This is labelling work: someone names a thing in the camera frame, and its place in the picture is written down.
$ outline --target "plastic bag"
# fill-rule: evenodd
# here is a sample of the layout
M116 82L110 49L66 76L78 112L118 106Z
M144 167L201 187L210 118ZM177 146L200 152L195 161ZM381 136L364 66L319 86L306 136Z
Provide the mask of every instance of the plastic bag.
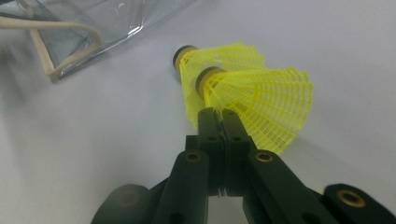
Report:
M0 0L0 29L26 29L58 79L195 0Z

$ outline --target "shuttlecock cork base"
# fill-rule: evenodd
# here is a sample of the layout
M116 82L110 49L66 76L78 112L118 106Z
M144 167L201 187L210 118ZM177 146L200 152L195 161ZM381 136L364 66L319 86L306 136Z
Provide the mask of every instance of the shuttlecock cork base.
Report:
M268 69L254 47L242 44L177 51L174 66L182 80L187 118L213 107L238 114L258 148L280 154L303 127L313 86L305 72Z

